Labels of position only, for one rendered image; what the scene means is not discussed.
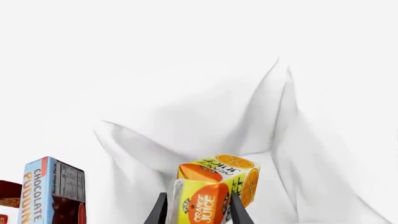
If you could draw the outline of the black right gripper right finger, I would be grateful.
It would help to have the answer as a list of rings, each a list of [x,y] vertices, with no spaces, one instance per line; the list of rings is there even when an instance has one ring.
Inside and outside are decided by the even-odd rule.
[[[254,224],[237,194],[231,196],[230,209],[233,224]]]

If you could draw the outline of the dark red food box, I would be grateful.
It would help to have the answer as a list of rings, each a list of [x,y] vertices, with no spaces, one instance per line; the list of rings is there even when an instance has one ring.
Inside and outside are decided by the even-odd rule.
[[[0,180],[0,205],[5,207],[19,208],[22,185]]]

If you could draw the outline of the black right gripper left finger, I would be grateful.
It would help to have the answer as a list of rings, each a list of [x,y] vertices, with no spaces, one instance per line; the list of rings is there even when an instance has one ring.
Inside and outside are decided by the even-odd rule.
[[[144,224],[166,224],[168,201],[167,194],[162,192],[153,206]]]

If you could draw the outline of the chocolate pudding box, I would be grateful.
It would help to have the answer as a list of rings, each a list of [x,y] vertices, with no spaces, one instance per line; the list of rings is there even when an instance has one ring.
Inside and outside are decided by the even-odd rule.
[[[84,171],[50,156],[26,164],[17,224],[86,224]]]

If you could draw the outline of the orange juice carton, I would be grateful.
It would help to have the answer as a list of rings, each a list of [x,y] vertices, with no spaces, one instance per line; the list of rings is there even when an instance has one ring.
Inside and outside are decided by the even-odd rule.
[[[260,170],[259,164],[229,154],[180,164],[168,224],[227,224],[232,194],[244,207],[252,203]]]

